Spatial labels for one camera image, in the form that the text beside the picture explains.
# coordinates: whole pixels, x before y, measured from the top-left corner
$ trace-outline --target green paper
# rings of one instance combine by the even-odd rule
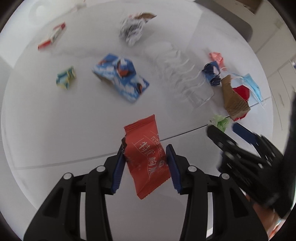
[[[223,117],[221,115],[214,115],[214,117],[209,121],[209,125],[217,127],[220,131],[225,132],[227,126],[230,123],[230,118]]]

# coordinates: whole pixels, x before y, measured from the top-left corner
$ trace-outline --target white table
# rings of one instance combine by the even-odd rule
[[[120,19],[142,11],[157,17],[145,26],[139,43],[129,48],[118,39]],[[63,21],[67,29],[61,37],[38,52],[43,36]],[[195,3],[181,1],[120,1],[82,9],[54,20],[38,33],[16,63],[5,91],[1,116],[5,154],[18,185],[36,208],[65,172],[81,175],[103,164],[119,148],[123,127],[151,114],[156,115],[164,146],[172,143],[191,164],[218,174],[219,149],[206,137],[203,126],[214,114],[227,116],[221,87],[215,88],[210,101],[191,111],[188,103],[179,103],[159,88],[149,66],[143,68],[144,62],[134,62],[151,85],[130,104],[91,72],[92,66],[110,52],[138,60],[143,45],[163,40],[178,46],[201,68],[210,62],[208,53],[216,51],[222,53],[231,72],[250,73],[267,100],[264,110],[250,98],[249,105],[254,106],[241,122],[271,138],[272,102],[264,71],[250,46],[220,17]],[[77,80],[64,91],[55,85],[56,74],[71,65]],[[227,133],[246,145],[230,129]],[[196,160],[197,153],[203,160]],[[114,240],[178,240],[186,198],[178,195],[168,180],[140,200],[125,169],[120,189],[107,197]]]

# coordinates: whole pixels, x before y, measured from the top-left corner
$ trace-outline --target blue candy wrapper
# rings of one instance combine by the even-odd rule
[[[69,89],[72,80],[76,79],[73,66],[57,75],[56,84],[65,89]]]
[[[92,71],[101,80],[111,82],[129,102],[135,102],[149,86],[145,79],[137,75],[132,61],[113,54],[103,58]]]

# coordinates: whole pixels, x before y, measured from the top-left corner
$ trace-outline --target metal screw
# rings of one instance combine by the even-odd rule
[[[231,159],[231,160],[234,161],[234,156],[231,155],[229,152],[225,152],[225,155],[226,155],[229,159]]]
[[[225,180],[228,180],[229,179],[229,175],[227,173],[223,173],[222,174],[222,178],[225,179]]]
[[[188,171],[190,171],[190,172],[196,172],[197,171],[197,168],[195,166],[189,166],[188,167]]]
[[[63,178],[65,179],[65,180],[68,180],[68,179],[70,179],[72,177],[72,174],[71,173],[66,173],[66,174],[64,174],[64,176],[63,176]]]
[[[104,167],[104,166],[98,166],[97,168],[96,168],[96,171],[97,172],[103,172],[103,171],[105,171],[106,170],[106,167]]]

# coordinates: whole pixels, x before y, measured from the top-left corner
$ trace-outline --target clear plastic cup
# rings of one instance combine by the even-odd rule
[[[214,91],[201,70],[171,43],[155,43],[145,49],[145,54],[154,63],[164,84],[194,108],[213,97]]]

